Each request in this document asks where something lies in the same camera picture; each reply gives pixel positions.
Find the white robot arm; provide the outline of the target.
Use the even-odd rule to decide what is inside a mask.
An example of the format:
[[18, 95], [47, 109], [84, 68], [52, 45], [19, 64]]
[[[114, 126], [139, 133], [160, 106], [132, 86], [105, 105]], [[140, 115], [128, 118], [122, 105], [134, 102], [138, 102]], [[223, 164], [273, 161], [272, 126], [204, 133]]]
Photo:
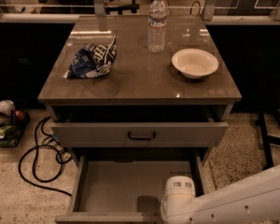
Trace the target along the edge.
[[187, 176], [167, 180], [164, 224], [243, 224], [280, 219], [280, 164], [197, 197]]

